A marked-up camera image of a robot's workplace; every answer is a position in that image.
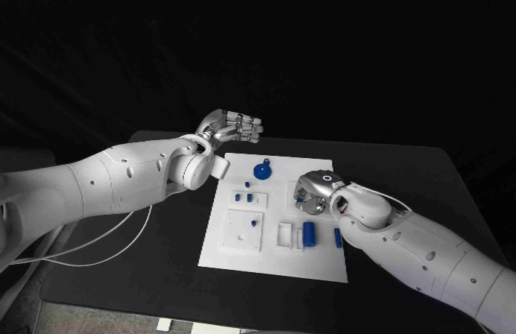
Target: blue part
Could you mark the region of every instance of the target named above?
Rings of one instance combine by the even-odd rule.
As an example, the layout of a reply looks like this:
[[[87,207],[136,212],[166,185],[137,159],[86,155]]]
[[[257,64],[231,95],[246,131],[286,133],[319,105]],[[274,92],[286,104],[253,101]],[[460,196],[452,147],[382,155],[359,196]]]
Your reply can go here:
[[[258,164],[256,166],[256,169],[253,170],[253,173],[258,180],[266,180],[271,177],[273,169],[271,169],[271,166],[269,165],[270,163],[271,162],[269,161],[269,159],[266,159],[264,163]]]
[[[316,246],[316,225],[313,222],[303,223],[303,246]]]
[[[336,247],[342,248],[342,238],[341,238],[341,230],[336,228],[333,230],[335,234],[336,234]]]

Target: black background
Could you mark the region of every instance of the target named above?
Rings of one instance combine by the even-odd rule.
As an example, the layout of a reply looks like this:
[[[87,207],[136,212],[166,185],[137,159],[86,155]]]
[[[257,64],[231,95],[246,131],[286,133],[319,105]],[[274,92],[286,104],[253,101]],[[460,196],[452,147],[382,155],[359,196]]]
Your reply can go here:
[[[440,147],[515,268],[515,36],[515,0],[0,0],[2,143],[70,163],[222,108]]]

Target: table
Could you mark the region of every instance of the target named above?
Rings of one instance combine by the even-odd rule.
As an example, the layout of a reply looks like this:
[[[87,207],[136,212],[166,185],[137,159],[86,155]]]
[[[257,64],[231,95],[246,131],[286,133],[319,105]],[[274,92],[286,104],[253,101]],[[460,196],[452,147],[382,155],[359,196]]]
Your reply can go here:
[[[130,141],[181,135],[140,131]],[[332,159],[345,179],[401,199],[508,265],[442,149],[266,137],[258,144],[227,143],[218,155],[227,152]],[[198,267],[217,185],[211,178],[199,190],[155,206],[140,239],[116,259],[86,268],[55,265],[42,300],[258,330],[483,333],[466,314],[410,289],[346,243],[349,284]],[[111,256],[136,236],[146,213],[136,212],[116,233],[61,260],[90,263]],[[81,220],[67,248],[96,238],[124,216]]]

